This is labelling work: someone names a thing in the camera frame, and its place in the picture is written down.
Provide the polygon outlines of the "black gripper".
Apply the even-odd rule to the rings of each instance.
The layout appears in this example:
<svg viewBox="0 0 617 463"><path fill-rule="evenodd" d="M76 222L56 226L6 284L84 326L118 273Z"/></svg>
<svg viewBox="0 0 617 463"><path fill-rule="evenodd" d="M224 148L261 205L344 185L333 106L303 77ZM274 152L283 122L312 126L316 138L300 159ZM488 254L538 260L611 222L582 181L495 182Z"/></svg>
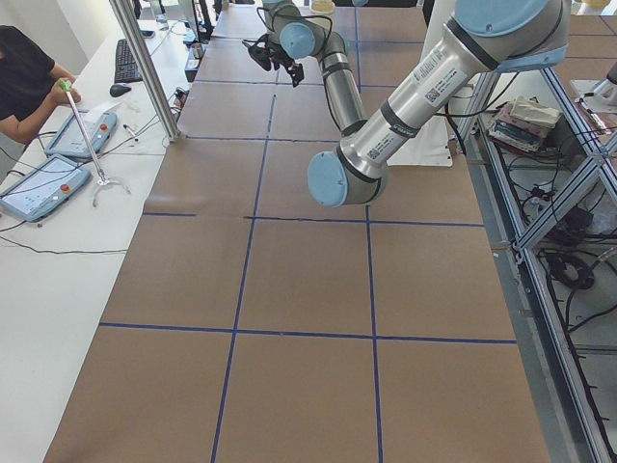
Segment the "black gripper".
<svg viewBox="0 0 617 463"><path fill-rule="evenodd" d="M289 57L282 46L273 42L268 34L263 34L255 41L243 40L243 44L252 60L264 70L277 70L289 64Z"/></svg>

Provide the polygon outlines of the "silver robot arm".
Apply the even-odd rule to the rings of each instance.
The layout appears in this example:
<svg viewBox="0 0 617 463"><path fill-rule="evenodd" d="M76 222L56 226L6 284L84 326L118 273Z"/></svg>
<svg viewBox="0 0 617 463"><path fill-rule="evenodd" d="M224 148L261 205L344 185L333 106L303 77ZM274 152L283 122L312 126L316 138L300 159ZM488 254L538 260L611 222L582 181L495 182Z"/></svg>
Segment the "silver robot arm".
<svg viewBox="0 0 617 463"><path fill-rule="evenodd" d="M565 58L568 1L457 1L442 36L371 117L349 67L344 40L326 16L303 15L290 1L262 4L265 33L246 40L262 68L304 78L299 61L321 68L331 116L341 133L333 151L308 165L308 190L324 206L368 204L383 191L388 160L479 73L548 68Z"/></svg>

